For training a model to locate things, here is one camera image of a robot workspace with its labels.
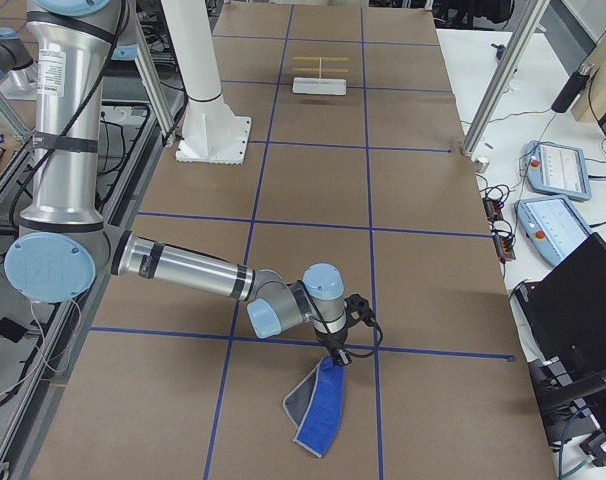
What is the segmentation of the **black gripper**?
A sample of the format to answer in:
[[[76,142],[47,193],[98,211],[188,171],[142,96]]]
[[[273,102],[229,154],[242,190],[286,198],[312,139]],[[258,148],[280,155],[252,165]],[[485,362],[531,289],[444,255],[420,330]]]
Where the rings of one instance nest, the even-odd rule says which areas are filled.
[[[351,356],[345,350],[345,342],[347,340],[346,328],[330,333],[317,330],[316,338],[332,356],[335,365],[347,366],[351,363]]]

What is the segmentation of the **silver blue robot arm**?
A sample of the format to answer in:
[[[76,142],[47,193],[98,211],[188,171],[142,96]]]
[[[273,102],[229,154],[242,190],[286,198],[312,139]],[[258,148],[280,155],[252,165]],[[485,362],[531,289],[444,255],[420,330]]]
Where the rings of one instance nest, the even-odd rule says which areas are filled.
[[[243,301],[268,338],[311,323],[331,360],[345,366],[353,319],[338,269],[321,263],[286,283],[213,256],[106,224],[95,204],[102,81],[120,40],[134,29],[128,1],[31,1],[27,24],[39,43],[35,163],[30,205],[4,272],[28,299],[59,303],[87,291],[97,275],[136,274]]]

